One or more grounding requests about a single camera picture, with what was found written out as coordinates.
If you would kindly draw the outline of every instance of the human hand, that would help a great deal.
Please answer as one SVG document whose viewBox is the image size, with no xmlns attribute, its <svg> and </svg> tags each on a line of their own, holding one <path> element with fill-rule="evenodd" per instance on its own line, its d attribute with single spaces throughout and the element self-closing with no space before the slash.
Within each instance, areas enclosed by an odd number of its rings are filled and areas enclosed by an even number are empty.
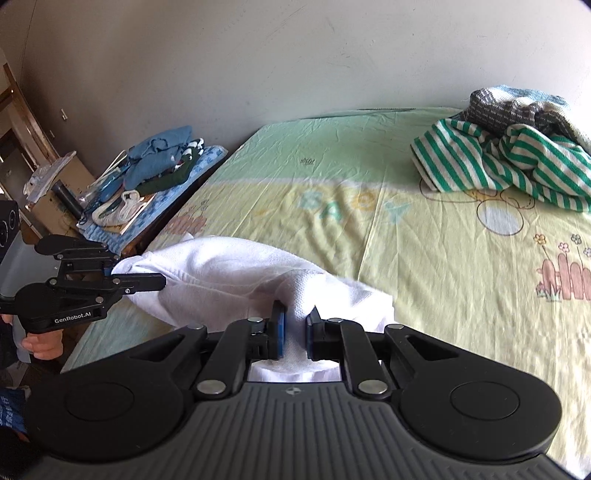
<svg viewBox="0 0 591 480">
<path fill-rule="evenodd" d="M 12 315 L 2 314 L 2 320 L 12 324 Z M 61 344 L 63 332 L 64 330 L 54 330 L 47 333 L 28 333 L 21 345 L 39 360 L 53 360 L 64 352 Z"/>
</svg>

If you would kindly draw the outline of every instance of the cardboard box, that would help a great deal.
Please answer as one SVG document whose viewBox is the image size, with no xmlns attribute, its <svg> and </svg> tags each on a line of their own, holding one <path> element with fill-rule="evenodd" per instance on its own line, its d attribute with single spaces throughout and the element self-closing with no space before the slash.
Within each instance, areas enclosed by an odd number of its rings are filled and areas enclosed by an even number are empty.
<svg viewBox="0 0 591 480">
<path fill-rule="evenodd" d="M 80 195 L 95 178 L 78 157 L 74 156 L 57 174 L 52 185 L 58 180 L 68 187 L 74 196 Z M 76 219 L 50 190 L 31 207 L 31 212 L 49 230 L 59 235 L 80 236 L 76 229 Z"/>
</svg>

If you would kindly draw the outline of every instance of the speaker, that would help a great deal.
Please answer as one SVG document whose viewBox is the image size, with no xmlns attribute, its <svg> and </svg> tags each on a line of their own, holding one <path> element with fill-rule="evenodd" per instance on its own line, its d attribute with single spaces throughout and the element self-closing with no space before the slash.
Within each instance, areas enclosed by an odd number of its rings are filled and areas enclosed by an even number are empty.
<svg viewBox="0 0 591 480">
<path fill-rule="evenodd" d="M 13 200 L 0 200 L 0 262 L 20 229 L 18 205 Z"/>
</svg>

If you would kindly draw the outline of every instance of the cartoon print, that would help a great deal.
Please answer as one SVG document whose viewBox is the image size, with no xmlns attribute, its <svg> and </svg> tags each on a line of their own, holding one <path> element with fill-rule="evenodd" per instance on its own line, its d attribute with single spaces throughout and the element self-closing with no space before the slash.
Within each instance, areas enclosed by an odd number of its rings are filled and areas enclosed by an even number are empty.
<svg viewBox="0 0 591 480">
<path fill-rule="evenodd" d="M 204 213 L 208 206 L 209 200 L 203 200 L 199 206 L 189 207 L 186 213 L 179 212 L 164 227 L 164 231 L 173 235 L 184 235 L 185 233 L 195 235 L 201 232 L 207 224 Z"/>
<path fill-rule="evenodd" d="M 408 212 L 410 208 L 410 203 L 403 203 L 402 205 L 394 205 L 390 200 L 384 204 L 384 208 L 388 212 L 390 223 L 393 225 L 398 225 L 400 220 L 402 220 L 402 216 Z"/>
<path fill-rule="evenodd" d="M 546 236 L 543 233 L 534 235 L 534 242 L 542 247 L 546 257 L 542 262 L 542 267 L 537 269 L 537 272 L 542 275 L 542 279 L 535 288 L 535 293 L 539 298 L 544 298 L 547 301 L 571 300 L 573 298 L 591 301 L 591 270 L 589 270 L 591 248 L 586 247 L 583 250 L 583 255 L 587 257 L 587 265 L 585 265 L 579 249 L 583 239 L 578 233 L 573 233 L 570 240 L 573 245 L 569 245 L 567 242 L 557 244 L 560 253 L 555 264 L 546 249 Z M 573 255 L 569 258 L 571 246 L 573 247 Z"/>
<path fill-rule="evenodd" d="M 320 218 L 327 218 L 329 216 L 333 217 L 337 222 L 341 221 L 343 216 L 340 212 L 339 202 L 332 201 L 327 203 L 324 210 L 320 212 Z"/>
<path fill-rule="evenodd" d="M 489 231 L 501 236 L 516 235 L 523 229 L 522 210 L 531 210 L 535 200 L 519 190 L 467 190 L 440 193 L 432 191 L 421 179 L 419 188 L 423 196 L 440 203 L 477 203 L 476 217 Z"/>
<path fill-rule="evenodd" d="M 376 208 L 376 198 L 372 192 L 361 192 L 351 202 L 353 208 L 362 212 L 373 212 Z"/>
<path fill-rule="evenodd" d="M 304 210 L 317 210 L 322 205 L 322 192 L 308 190 L 301 194 L 300 208 Z"/>
<path fill-rule="evenodd" d="M 185 233 L 195 235 L 203 230 L 206 223 L 207 219 L 203 215 L 193 217 L 185 213 L 170 220 L 164 231 L 175 235 L 184 235 Z"/>
</svg>

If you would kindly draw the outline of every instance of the dark green cloth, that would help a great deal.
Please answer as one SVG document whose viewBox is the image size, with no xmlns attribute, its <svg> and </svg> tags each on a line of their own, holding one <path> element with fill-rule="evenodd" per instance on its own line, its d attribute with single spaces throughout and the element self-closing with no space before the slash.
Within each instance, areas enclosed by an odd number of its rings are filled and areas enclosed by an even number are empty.
<svg viewBox="0 0 591 480">
<path fill-rule="evenodd" d="M 168 190 L 172 187 L 176 187 L 176 185 L 185 183 L 189 179 L 191 170 L 201 157 L 199 154 L 199 148 L 189 147 L 189 150 L 191 153 L 181 157 L 183 164 L 174 172 L 167 173 L 161 177 L 154 177 L 153 179 L 147 180 L 138 185 L 136 190 L 138 191 L 139 195 L 145 197 L 146 195 Z"/>
</svg>

